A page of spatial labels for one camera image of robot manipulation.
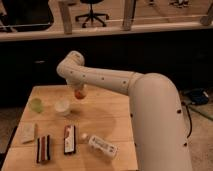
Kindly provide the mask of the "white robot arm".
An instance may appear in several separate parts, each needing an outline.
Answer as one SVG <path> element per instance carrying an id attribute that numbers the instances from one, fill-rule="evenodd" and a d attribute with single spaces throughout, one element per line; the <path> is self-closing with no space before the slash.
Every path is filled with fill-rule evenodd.
<path id="1" fill-rule="evenodd" d="M 57 73 L 75 91 L 89 84 L 129 97 L 139 171 L 193 171 L 179 93 L 168 77 L 90 68 L 78 51 L 68 53 Z"/>

